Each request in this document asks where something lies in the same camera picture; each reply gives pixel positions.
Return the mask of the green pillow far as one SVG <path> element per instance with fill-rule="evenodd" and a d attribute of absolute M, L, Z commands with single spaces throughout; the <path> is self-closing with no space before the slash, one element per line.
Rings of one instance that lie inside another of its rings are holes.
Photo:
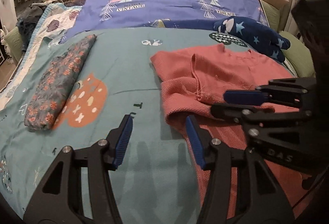
<path fill-rule="evenodd" d="M 264 14 L 268 20 L 270 28 L 278 32 L 280 11 L 263 0 L 261 0 L 261 2 L 264 9 Z"/>

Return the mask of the green pillow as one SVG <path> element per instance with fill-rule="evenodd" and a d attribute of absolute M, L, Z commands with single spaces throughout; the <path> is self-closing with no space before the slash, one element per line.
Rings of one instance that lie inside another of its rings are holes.
<path fill-rule="evenodd" d="M 279 34 L 290 41 L 291 46 L 283 50 L 285 58 L 294 68 L 298 77 L 315 77 L 315 69 L 309 49 L 293 34 L 280 31 Z"/>
<path fill-rule="evenodd" d="M 264 14 L 268 20 L 270 28 L 278 32 L 280 11 L 263 0 L 261 0 L 261 2 L 264 9 Z"/>

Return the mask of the green pillow near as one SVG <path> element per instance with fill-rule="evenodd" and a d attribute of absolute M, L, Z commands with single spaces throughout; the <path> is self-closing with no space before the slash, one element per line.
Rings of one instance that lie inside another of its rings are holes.
<path fill-rule="evenodd" d="M 290 41 L 291 46 L 283 50 L 285 58 L 294 68 L 298 77 L 315 77 L 315 69 L 309 49 L 293 34 L 280 31 L 279 34 Z"/>

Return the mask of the teal patterned blanket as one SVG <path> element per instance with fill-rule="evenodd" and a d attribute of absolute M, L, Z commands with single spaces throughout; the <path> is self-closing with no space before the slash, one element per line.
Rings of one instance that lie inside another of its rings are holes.
<path fill-rule="evenodd" d="M 182 135 L 165 122 L 161 82 L 150 58 L 214 44 L 206 30 L 126 28 L 95 32 L 97 40 L 73 88 L 69 113 L 50 131 L 30 132 L 27 105 L 64 44 L 44 38 L 36 59 L 1 111 L 1 194 L 20 217 L 41 178 L 66 145 L 88 147 L 133 117 L 123 164 L 110 174 L 124 223 L 195 223 L 200 211 L 196 170 Z"/>

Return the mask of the coral pink knit shirt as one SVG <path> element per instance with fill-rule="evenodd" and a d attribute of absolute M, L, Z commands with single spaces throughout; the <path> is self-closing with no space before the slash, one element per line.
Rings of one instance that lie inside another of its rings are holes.
<path fill-rule="evenodd" d="M 207 129 L 232 148 L 245 149 L 247 144 L 240 125 L 215 120 L 210 106 L 223 103 L 226 90 L 254 90 L 269 80 L 290 78 L 291 74 L 271 58 L 251 49 L 234 52 L 223 44 L 196 46 L 177 51 L 159 51 L 151 58 L 161 79 L 164 119 L 186 139 L 188 115 L 195 115 L 201 128 Z M 278 179 L 292 206 L 307 193 L 302 180 L 307 175 L 266 161 Z"/>

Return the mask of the pile of dark clothes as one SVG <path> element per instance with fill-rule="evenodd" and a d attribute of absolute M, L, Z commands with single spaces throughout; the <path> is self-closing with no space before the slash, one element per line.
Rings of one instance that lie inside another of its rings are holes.
<path fill-rule="evenodd" d="M 22 39 L 22 52 L 27 51 L 34 29 L 46 8 L 46 3 L 33 3 L 19 16 L 16 26 Z"/>

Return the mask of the floral folded garment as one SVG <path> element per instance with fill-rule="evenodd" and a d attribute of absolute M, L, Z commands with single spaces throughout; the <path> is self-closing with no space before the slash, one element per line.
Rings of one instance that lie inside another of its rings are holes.
<path fill-rule="evenodd" d="M 96 40 L 96 35 L 88 35 L 50 61 L 27 105 L 24 125 L 29 130 L 53 127 Z"/>

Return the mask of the navy star fleece blanket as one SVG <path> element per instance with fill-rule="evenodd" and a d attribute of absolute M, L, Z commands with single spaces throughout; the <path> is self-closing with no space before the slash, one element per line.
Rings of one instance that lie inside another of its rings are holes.
<path fill-rule="evenodd" d="M 235 36 L 248 43 L 258 53 L 283 63 L 283 50 L 288 50 L 291 43 L 271 28 L 254 19 L 243 16 L 230 16 L 214 23 L 214 30 Z"/>

